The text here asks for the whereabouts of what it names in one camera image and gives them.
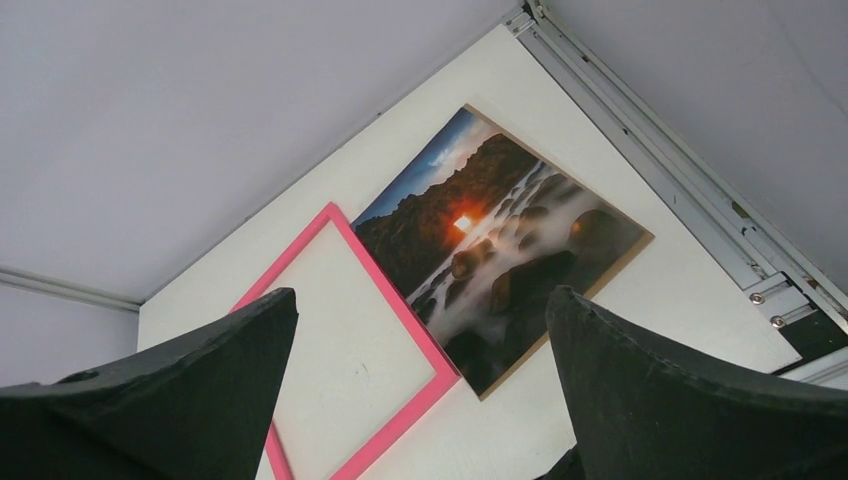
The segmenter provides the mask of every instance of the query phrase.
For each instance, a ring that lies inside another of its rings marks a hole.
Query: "landscape photo print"
[[[554,287],[591,297],[653,238],[470,107],[352,227],[481,399],[547,340]]]

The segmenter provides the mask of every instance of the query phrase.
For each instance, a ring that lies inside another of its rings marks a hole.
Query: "black object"
[[[848,392],[718,360],[565,287],[547,322],[585,478],[848,478]]]
[[[252,480],[297,316],[278,289],[54,385],[0,389],[0,478]]]

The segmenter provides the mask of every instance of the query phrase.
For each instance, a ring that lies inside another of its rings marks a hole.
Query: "pink frame edge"
[[[344,213],[334,203],[327,204],[321,212],[306,226],[286,248],[276,261],[262,274],[259,280],[250,287],[233,310],[237,310],[260,297],[271,284],[280,276],[283,270],[306,248],[318,233],[332,223],[342,234],[350,249],[365,267],[365,271],[383,294],[386,301],[397,314],[409,335],[421,349],[435,371],[433,378],[414,397],[404,405],[380,430],[339,468],[331,480],[353,480],[370,467],[392,444],[397,441],[412,425],[421,418],[448,390],[459,380],[460,375],[453,363],[448,359],[436,341],[430,336],[426,327],[410,310],[406,301],[395,290],[383,274],[380,267],[371,258],[368,251],[354,234]],[[282,441],[274,422],[265,440],[265,452],[271,463],[274,478],[277,480],[295,480],[291,467],[286,458]]]

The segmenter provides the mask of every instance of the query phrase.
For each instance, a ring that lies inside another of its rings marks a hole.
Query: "gray panel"
[[[548,2],[845,290],[848,4]]]
[[[5,2],[0,265],[147,297],[517,3]]]
[[[0,285],[0,386],[53,383],[132,355],[138,314]]]

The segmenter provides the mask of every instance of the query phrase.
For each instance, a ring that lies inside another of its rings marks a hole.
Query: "mountain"
[[[496,134],[465,166],[420,195],[409,195],[394,212],[356,227],[356,235],[403,296],[408,296],[454,251],[465,234],[453,224],[491,211],[538,159]]]

